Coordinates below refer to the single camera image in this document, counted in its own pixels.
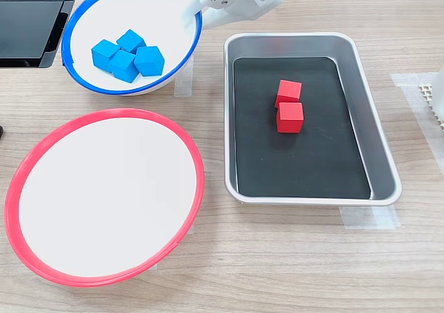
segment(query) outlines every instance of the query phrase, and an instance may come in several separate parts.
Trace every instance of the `tape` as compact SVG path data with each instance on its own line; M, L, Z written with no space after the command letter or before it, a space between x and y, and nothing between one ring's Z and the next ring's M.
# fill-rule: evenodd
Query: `tape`
M444 174L443 130L427 102L428 92L422 93L422 91L427 91L425 86L430 86L437 74L436 72L391 74L391 79L404 92L422 133L436 158L436 162Z
M339 207L342 222L347 229L390 230L400 227L393 205L388 207Z
M176 77L174 85L174 96L178 98L189 98L193 95L193 70L194 56L188 60L187 65Z

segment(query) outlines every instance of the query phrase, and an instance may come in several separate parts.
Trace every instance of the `blue cube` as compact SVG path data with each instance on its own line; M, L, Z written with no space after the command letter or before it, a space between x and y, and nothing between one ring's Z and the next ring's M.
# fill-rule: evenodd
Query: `blue cube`
M117 44L132 54L136 54L138 48L146 46L144 39L133 30L127 30L126 33L117 40Z
M139 70L134 65L135 57L136 55L126 51L118 51L110 61L114 77L132 83L139 74Z
M137 50L135 66L143 77L162 75L164 65L165 59L157 46Z
M92 62L96 67L111 72L110 60L119 50L120 46L108 40L102 40L92 47Z

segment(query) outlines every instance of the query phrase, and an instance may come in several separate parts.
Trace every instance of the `wood grain surface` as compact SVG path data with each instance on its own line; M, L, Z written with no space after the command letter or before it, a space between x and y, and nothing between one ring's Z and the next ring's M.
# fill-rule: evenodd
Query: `wood grain surface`
M131 280L68 288L28 270L0 224L0 312L444 312L444 177L391 73L444 65L444 0L286 0L256 22L205 31L194 95L173 83L152 94L104 96L61 64L0 70L0 212L24 156L47 134L104 108L152 110L175 120L202 153L203 206L177 249ZM338 31L362 59L404 194L401 227L347 230L338 208L242 206L223 183L223 43L243 32Z

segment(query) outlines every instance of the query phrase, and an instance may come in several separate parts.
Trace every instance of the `wooden block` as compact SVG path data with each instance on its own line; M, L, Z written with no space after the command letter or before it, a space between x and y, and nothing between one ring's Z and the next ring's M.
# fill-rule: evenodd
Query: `wooden block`
M280 103L276 114L279 133L299 133L304 124L304 110L301 103Z
M165 59L157 46L140 47L137 50L135 66L143 77L162 75L164 64Z
M139 70L134 65L135 57L136 55L126 51L118 51L110 61L114 77L132 83L139 74Z
M302 84L291 81L280 81L279 91L276 97L275 107L279 108L279 103L298 103Z
M102 40L92 47L92 62L99 69L111 72L110 61L119 50L120 46L108 40Z
M136 54L138 48L145 47L144 39L133 30L127 30L118 40L117 44L128 53Z

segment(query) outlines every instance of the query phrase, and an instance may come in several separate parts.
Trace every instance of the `black mat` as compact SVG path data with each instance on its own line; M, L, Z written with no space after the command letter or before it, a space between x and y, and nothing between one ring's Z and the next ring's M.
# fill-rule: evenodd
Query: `black mat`
M302 83L299 134L276 130L281 79ZM328 58L234 62L239 193L246 196L370 197L336 65Z

